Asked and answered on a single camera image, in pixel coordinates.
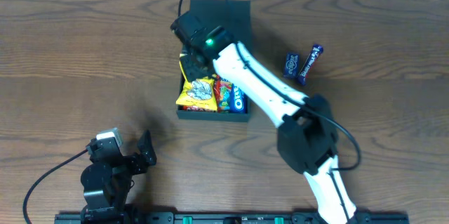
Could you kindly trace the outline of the Haribo gummy worms bag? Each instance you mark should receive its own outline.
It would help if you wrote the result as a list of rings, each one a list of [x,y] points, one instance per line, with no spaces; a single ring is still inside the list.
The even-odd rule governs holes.
[[[230,112],[230,96],[232,94],[232,83],[218,78],[214,83],[214,93],[218,112]]]

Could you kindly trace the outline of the dark green box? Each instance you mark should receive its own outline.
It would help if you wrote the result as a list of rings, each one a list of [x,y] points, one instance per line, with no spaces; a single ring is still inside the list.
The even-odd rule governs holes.
[[[189,12],[198,17],[208,29],[223,26],[241,41],[249,52],[253,52],[250,1],[231,0],[229,6],[225,0],[190,0]],[[251,99],[246,94],[243,97],[243,113],[189,111],[178,106],[176,114],[179,119],[186,120],[248,122]]]

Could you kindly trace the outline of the blue Oreo cookie pack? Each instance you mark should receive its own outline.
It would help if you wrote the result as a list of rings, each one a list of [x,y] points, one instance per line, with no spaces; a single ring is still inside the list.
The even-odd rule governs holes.
[[[246,113],[245,93],[235,84],[232,84],[230,110],[233,113]]]

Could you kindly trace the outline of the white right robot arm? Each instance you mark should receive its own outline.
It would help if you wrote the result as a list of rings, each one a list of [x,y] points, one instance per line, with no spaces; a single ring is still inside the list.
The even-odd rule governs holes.
[[[289,87],[222,26],[208,28],[186,12],[170,28],[187,49],[180,58],[187,80],[218,75],[236,84],[271,119],[277,129],[277,150],[307,179],[321,219],[353,222],[356,206],[342,182],[336,148],[337,133],[346,129],[333,120],[327,100]]]

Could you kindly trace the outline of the red Hacks candy bag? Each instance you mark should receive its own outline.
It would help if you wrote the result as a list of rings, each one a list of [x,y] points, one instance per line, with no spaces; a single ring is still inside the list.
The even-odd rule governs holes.
[[[197,106],[182,106],[182,110],[190,112],[217,112],[217,110],[211,110]]]

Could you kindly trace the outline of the Dairy Milk chocolate bar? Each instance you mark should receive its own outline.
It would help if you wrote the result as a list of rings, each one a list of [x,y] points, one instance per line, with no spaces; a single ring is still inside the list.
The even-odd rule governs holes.
[[[322,53],[323,53],[322,45],[314,44],[312,46],[312,49],[303,65],[302,69],[300,70],[300,72],[297,76],[297,81],[301,85],[303,85],[303,86],[306,85],[307,75],[309,74],[309,71],[313,67],[315,61],[319,58],[319,56]]]

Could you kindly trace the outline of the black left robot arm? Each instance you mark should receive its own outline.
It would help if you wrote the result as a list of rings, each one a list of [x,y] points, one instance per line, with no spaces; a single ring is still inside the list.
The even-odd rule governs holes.
[[[122,137],[117,128],[102,131],[86,146],[92,162],[81,174],[86,206],[82,223],[144,223],[138,210],[126,203],[134,185],[133,176],[156,164],[151,133],[146,130],[138,141],[138,151],[123,155]]]

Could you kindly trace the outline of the blue Eclipse mints box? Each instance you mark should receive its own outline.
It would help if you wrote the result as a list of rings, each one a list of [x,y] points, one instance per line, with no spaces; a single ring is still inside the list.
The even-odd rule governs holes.
[[[299,72],[300,55],[296,53],[288,53],[283,68],[283,76],[288,79],[294,79]]]

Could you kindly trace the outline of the yellow nuts bag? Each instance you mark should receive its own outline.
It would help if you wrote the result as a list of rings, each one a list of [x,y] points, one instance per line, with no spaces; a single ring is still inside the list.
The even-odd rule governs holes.
[[[213,91],[213,79],[197,79],[192,82],[185,81],[183,75],[182,91],[176,100],[179,106],[197,106],[211,110],[217,110],[215,93]]]

